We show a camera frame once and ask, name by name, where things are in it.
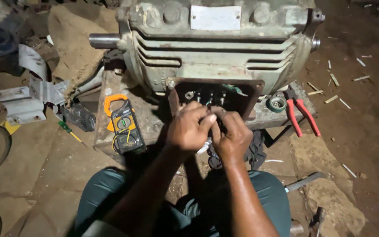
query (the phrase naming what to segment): metal bracket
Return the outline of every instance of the metal bracket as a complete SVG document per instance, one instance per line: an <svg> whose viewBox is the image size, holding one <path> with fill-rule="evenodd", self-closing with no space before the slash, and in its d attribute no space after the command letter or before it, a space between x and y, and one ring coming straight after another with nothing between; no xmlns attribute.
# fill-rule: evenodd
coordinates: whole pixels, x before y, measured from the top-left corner
<svg viewBox="0 0 379 237"><path fill-rule="evenodd" d="M11 126L46 120L43 103L30 97L27 86L0 90L0 102L7 108Z"/></svg>

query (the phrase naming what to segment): red pliers handle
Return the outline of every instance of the red pliers handle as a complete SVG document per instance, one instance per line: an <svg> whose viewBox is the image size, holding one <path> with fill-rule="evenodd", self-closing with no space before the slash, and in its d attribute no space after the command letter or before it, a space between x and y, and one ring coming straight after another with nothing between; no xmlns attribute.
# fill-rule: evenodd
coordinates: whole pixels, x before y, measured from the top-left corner
<svg viewBox="0 0 379 237"><path fill-rule="evenodd" d="M288 118L292 122L292 126L295 128L295 131L296 131L296 134L298 135L298 137L302 137L302 131L301 131L301 128L299 127L298 121L296 120L296 117L295 117L295 110L294 110L295 106L298 108L299 111L301 111L303 116L308 119L308 122L311 125L311 128L313 129L315 136L320 137L321 133L317 127L317 124L315 123L313 116L305 107L304 100L297 99L294 103L293 99L289 99L289 100L286 100L286 102L287 102Z"/></svg>

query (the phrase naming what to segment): knee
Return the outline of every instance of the knee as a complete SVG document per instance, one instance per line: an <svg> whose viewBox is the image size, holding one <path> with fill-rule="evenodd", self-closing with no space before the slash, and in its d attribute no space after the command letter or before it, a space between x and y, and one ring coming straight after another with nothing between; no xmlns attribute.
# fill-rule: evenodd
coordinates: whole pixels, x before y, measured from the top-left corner
<svg viewBox="0 0 379 237"><path fill-rule="evenodd" d="M96 172L88 181L87 186L122 186L127 179L125 171L112 167L107 167Z"/></svg>
<svg viewBox="0 0 379 237"><path fill-rule="evenodd" d="M248 174L256 191L267 187L273 191L286 193L285 187L276 176L257 170L251 170Z"/></svg>

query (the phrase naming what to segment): orange clamp jaw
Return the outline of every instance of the orange clamp jaw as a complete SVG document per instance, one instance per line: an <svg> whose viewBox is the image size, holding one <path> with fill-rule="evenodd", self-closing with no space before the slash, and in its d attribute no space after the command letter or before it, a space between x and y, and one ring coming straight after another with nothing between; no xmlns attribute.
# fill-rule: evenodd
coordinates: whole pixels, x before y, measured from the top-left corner
<svg viewBox="0 0 379 237"><path fill-rule="evenodd" d="M110 103L112 101L117 101L117 100L128 100L128 97L123 94L114 94L105 98L104 110L105 110L105 114L108 115L109 118L112 115L112 111L109 110ZM108 127L106 129L108 129L111 132L114 132L112 120L109 121Z"/></svg>

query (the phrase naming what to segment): metal bolt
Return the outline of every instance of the metal bolt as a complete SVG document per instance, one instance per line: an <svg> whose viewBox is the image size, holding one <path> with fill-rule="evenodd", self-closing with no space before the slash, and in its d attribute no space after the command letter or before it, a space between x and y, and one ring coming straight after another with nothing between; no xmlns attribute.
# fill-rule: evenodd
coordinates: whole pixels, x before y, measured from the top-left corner
<svg viewBox="0 0 379 237"><path fill-rule="evenodd" d="M270 18L270 3L261 2L255 8L251 20L257 24L266 24Z"/></svg>
<svg viewBox="0 0 379 237"><path fill-rule="evenodd" d="M120 69L120 68L115 68L115 69L114 69L114 72L115 72L116 75L122 75L123 70Z"/></svg>
<svg viewBox="0 0 379 237"><path fill-rule="evenodd" d="M187 98L187 100L191 100L193 97L194 97L194 92L187 92L185 94L185 98Z"/></svg>
<svg viewBox="0 0 379 237"><path fill-rule="evenodd" d="M320 47L321 40L318 38L314 38L313 42L311 43L311 52L317 50Z"/></svg>
<svg viewBox="0 0 379 237"><path fill-rule="evenodd" d="M179 3L176 2L171 2L166 6L165 12L163 13L165 23L175 24L181 19L181 9L179 7Z"/></svg>
<svg viewBox="0 0 379 237"><path fill-rule="evenodd" d="M175 88L175 81L171 80L168 82L168 89L173 90Z"/></svg>

